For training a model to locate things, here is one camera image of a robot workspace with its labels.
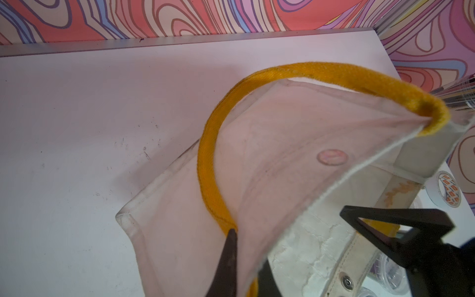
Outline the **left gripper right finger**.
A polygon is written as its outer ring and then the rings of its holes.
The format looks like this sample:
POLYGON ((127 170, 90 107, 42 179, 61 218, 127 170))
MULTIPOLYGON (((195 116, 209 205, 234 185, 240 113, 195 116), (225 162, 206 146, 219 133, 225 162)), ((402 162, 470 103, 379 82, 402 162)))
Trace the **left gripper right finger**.
POLYGON ((258 297, 282 297, 273 277, 269 261, 266 260, 258 274, 258 297))

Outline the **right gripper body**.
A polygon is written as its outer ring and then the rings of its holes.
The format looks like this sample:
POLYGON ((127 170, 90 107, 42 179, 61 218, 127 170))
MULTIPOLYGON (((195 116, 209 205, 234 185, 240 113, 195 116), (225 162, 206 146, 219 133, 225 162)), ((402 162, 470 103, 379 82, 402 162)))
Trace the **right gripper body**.
POLYGON ((406 270, 413 297, 473 297, 475 240, 462 247, 440 243, 406 270))

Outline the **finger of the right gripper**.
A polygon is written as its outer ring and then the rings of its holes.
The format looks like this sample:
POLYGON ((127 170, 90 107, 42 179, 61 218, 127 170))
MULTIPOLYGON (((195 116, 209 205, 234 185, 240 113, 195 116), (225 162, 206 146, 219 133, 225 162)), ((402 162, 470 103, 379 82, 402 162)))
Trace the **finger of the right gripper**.
POLYGON ((377 209, 345 206, 340 217, 406 269, 423 265, 455 227, 439 209, 377 209))

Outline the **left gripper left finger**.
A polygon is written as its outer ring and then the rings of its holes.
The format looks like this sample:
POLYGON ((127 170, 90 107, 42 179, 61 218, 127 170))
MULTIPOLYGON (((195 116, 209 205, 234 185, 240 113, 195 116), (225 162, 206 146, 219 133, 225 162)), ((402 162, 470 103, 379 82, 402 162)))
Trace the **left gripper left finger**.
POLYGON ((214 279, 206 297, 235 297, 237 294, 237 257, 238 236, 231 229, 226 237, 225 245, 216 268, 214 279))

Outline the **white canvas bag yellow handles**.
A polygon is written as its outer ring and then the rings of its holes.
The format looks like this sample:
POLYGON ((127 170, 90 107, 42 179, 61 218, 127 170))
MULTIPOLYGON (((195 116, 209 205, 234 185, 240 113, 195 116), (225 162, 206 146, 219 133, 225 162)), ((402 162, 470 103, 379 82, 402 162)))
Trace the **white canvas bag yellow handles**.
POLYGON ((353 297, 377 249, 347 206, 407 209, 474 124, 406 82, 343 63, 236 84, 201 138, 116 215, 148 297, 204 297, 229 230, 237 297, 269 261, 283 297, 353 297))

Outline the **seed jar purple label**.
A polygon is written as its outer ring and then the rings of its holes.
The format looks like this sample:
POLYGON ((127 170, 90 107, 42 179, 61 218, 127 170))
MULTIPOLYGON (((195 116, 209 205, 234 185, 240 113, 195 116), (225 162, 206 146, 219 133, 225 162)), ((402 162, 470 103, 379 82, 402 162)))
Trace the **seed jar purple label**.
POLYGON ((372 290, 362 287, 356 297, 377 297, 377 295, 372 290))

